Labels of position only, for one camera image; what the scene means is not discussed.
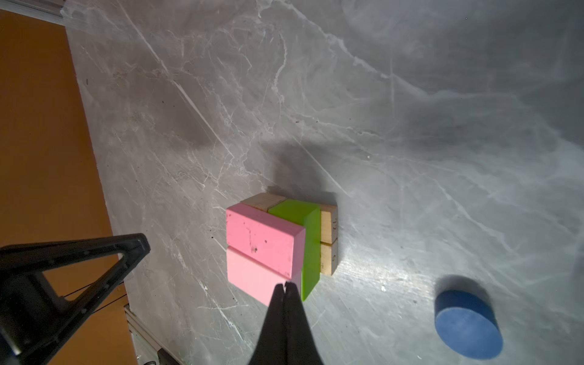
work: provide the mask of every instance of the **marble tabletop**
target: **marble tabletop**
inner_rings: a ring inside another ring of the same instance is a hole
[[[131,309],[187,364],[245,364],[266,307],[227,282],[225,209],[339,207],[304,303],[326,364],[471,364],[433,300],[488,293],[493,364],[584,350],[584,9],[542,0],[68,0]]]

